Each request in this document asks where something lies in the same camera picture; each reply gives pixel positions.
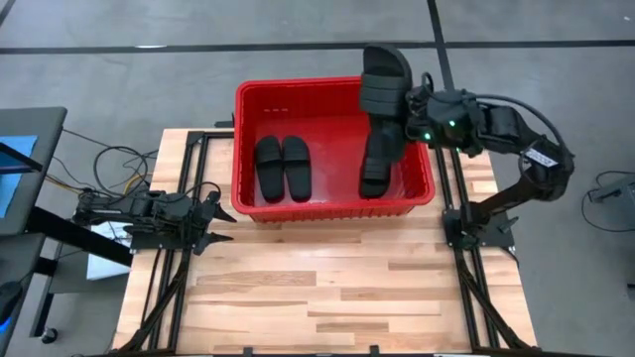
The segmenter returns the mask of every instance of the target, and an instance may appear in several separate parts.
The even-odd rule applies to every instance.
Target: red basket
[[[409,145],[393,165],[391,183],[378,199],[359,196],[368,116],[359,110],[361,79],[354,77],[259,80],[236,90],[231,202],[256,222],[390,216],[408,213],[435,195],[428,151]],[[311,200],[267,203],[254,167],[254,147],[267,135],[280,142],[296,135],[311,155]]]

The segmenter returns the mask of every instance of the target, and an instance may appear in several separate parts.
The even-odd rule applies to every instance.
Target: white label
[[[535,149],[529,149],[529,151],[525,153],[525,156],[546,168],[554,167],[558,164],[558,162],[537,152]]]

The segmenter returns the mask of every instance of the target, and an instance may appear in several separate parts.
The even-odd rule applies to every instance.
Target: concrete floor
[[[631,0],[440,0],[438,6],[446,41],[635,39]],[[0,47],[14,48],[367,40],[433,41],[427,2],[17,0],[0,28]],[[441,83],[435,50],[405,54],[415,73],[428,70]],[[513,212],[521,217],[514,234],[540,345],[631,356],[635,301],[626,283],[635,282],[635,234],[595,230],[579,208],[597,173],[635,171],[635,48],[449,50],[448,56],[457,87],[531,103],[576,154],[565,197]],[[158,147],[164,128],[228,120],[244,80],[360,71],[361,51],[0,56],[0,107],[62,105],[67,129],[145,152]],[[92,159],[100,149],[64,134],[56,156],[76,177],[93,182]],[[492,160],[501,187],[518,178],[515,158]],[[104,180],[123,179],[123,161],[106,158]],[[51,173],[68,179],[58,164]],[[75,203],[49,185],[38,201],[63,217]],[[589,216],[608,227],[635,225],[611,204],[590,207]],[[43,346],[27,337],[43,284],[34,279],[7,355],[103,352],[123,292],[56,297],[49,325],[63,337]]]

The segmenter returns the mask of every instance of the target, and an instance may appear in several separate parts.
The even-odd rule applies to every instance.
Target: wooden tabletop
[[[152,189],[177,191],[188,130],[194,129],[164,132]],[[444,202],[434,153],[437,196],[407,216],[266,225],[231,206],[232,153],[233,140],[213,139],[203,180],[220,185],[223,208],[238,220],[213,221],[211,229],[235,240],[193,257],[178,353],[241,353],[244,346],[256,353],[351,353],[367,352],[372,344],[382,352],[469,351],[453,254],[441,227]],[[487,155],[461,159],[470,199],[496,192]],[[195,165],[192,160],[190,180]],[[446,166],[453,182],[451,163]],[[201,196],[209,190],[204,186]],[[155,254],[142,251],[134,258],[115,348],[139,327]],[[497,248],[481,254],[492,302],[522,339],[535,344],[515,262]],[[476,301],[474,306],[486,345],[482,312]],[[166,313],[172,316],[171,306]],[[160,347],[167,345],[169,321],[164,318]]]

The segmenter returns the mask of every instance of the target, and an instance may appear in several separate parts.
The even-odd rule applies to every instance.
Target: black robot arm
[[[213,218],[236,222],[219,203],[220,192],[212,191],[203,202],[182,193],[140,190],[121,197],[105,197],[95,191],[79,196],[73,222],[79,225],[105,221],[131,223],[124,227],[132,236],[131,248],[192,249],[200,255],[211,243],[231,237],[207,232]]]
[[[560,198],[573,173],[573,155],[558,130],[535,108],[513,98],[479,95],[466,90],[434,92],[428,73],[422,86],[411,90],[406,135],[412,141],[460,150],[470,157],[483,150],[518,155],[520,179],[514,185],[481,201],[461,208],[466,233],[475,235],[489,219],[531,199]],[[513,107],[479,99],[511,102],[536,115],[553,132],[554,143],[533,131]]]

